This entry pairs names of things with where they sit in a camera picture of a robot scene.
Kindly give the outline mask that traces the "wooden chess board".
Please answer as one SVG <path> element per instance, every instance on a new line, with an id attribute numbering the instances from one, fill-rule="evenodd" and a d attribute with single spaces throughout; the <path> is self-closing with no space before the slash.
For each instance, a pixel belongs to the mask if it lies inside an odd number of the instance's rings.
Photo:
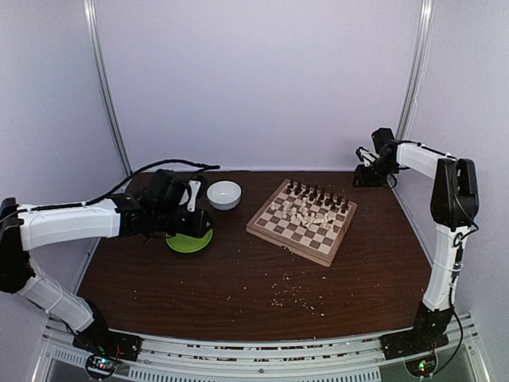
<path id="1" fill-rule="evenodd" d="M 330 267 L 356 210 L 355 202 L 325 187 L 285 179 L 251 217 L 246 231 Z"/>

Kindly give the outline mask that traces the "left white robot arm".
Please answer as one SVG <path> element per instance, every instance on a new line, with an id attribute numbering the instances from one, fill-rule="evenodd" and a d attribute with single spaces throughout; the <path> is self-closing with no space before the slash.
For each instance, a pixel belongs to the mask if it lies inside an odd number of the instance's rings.
<path id="1" fill-rule="evenodd" d="M 58 317 L 97 353 L 114 347 L 106 320 L 90 302 L 69 292 L 30 258 L 30 251 L 50 244 L 89 238 L 123 238 L 157 233 L 204 237 L 212 228 L 197 207 L 206 186 L 200 175 L 178 177 L 158 170 L 135 195 L 111 193 L 97 201 L 60 205 L 1 204 L 1 291 L 19 294 Z"/>

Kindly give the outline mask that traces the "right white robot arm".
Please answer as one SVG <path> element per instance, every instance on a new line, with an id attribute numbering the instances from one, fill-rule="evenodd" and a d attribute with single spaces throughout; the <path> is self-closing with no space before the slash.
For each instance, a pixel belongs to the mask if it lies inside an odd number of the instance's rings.
<path id="1" fill-rule="evenodd" d="M 447 344 L 445 331 L 456 313 L 457 280 L 468 236 L 478 231 L 476 168 L 472 160 L 455 158 L 410 141 L 387 140 L 375 152 L 356 149 L 355 187 L 382 187 L 402 169 L 433 181 L 430 213 L 437 242 L 429 284 L 418 304 L 411 329 L 380 338 L 388 357 L 428 351 Z"/>

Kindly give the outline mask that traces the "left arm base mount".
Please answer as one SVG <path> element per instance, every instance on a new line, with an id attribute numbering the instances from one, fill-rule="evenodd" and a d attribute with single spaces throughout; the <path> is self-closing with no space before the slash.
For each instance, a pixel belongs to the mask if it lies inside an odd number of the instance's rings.
<path id="1" fill-rule="evenodd" d="M 121 361 L 136 361 L 142 347 L 142 339 L 139 336 L 110 332 L 106 340 L 98 344 L 86 339 L 81 333 L 74 337 L 72 345 L 89 353 L 106 356 Z"/>

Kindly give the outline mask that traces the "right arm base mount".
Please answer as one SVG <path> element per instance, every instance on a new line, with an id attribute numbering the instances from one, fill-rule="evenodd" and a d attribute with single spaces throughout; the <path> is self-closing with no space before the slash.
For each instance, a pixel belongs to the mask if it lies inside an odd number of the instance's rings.
<path id="1" fill-rule="evenodd" d="M 409 357 L 415 354 L 430 352 L 449 343 L 446 334 L 440 334 L 435 339 L 417 339 L 410 330 L 385 334 L 380 338 L 380 345 L 385 359 L 393 360 Z"/>

